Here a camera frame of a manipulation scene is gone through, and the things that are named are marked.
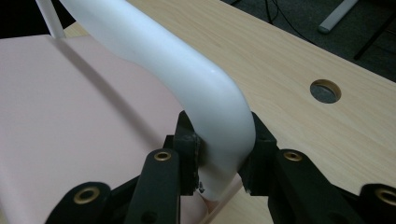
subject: white plastic tube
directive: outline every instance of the white plastic tube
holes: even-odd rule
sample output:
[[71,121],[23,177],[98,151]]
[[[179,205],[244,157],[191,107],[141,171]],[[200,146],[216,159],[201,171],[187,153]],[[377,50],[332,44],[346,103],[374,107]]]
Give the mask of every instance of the white plastic tube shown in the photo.
[[50,35],[54,38],[65,38],[64,28],[61,25],[61,21],[59,21],[52,2],[50,0],[35,0],[35,2],[49,28]]
[[61,0],[70,14],[121,58],[155,75],[179,100],[204,140],[200,180],[220,199],[253,149],[248,104],[235,83],[205,56],[123,0]]

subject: white rod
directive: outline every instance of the white rod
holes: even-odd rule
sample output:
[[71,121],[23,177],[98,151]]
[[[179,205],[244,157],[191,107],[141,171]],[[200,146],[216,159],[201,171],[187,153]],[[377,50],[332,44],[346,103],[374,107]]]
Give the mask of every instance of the white rod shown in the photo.
[[54,38],[65,38],[64,28],[62,27],[52,2],[50,0],[35,0],[35,2],[38,8],[40,8],[41,15],[43,15],[44,21],[49,28],[50,35]]
[[204,55],[124,0],[61,0],[101,44],[156,76],[203,139],[199,176],[210,201],[222,194],[253,149],[253,117],[242,92]]

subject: grommet hole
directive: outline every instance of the grommet hole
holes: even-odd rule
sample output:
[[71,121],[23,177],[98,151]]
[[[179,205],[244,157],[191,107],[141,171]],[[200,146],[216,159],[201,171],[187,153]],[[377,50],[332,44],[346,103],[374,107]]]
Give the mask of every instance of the grommet hole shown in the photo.
[[341,99],[341,90],[333,82],[326,79],[314,81],[310,86],[312,96],[323,104],[334,104]]

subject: brass insert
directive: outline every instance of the brass insert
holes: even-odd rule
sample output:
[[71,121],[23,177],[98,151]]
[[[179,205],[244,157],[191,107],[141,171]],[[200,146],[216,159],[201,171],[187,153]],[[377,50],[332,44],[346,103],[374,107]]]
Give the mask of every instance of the brass insert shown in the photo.
[[100,194],[97,187],[87,187],[80,190],[74,197],[74,202],[77,204],[90,203],[95,200]]
[[388,189],[376,189],[375,195],[382,202],[388,203],[390,205],[396,206],[396,192],[393,192]]
[[154,155],[156,161],[167,161],[171,159],[172,155],[169,152],[159,152]]
[[300,154],[292,151],[287,151],[283,153],[283,156],[289,161],[301,161],[303,159],[303,157]]

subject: white pipe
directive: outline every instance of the white pipe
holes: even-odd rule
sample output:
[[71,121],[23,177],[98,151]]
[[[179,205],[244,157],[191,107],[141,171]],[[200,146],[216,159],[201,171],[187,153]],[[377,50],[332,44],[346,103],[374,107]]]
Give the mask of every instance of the white pipe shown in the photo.
[[54,38],[65,38],[64,28],[59,21],[55,8],[50,0],[35,0],[40,8],[41,15],[49,28],[49,33]]
[[344,18],[350,9],[358,3],[358,0],[344,0],[327,18],[324,20],[318,30],[323,34],[328,34],[332,28]]
[[70,14],[121,58],[155,75],[178,99],[204,140],[200,180],[216,201],[253,149],[255,129],[235,83],[205,56],[123,0],[61,0]]

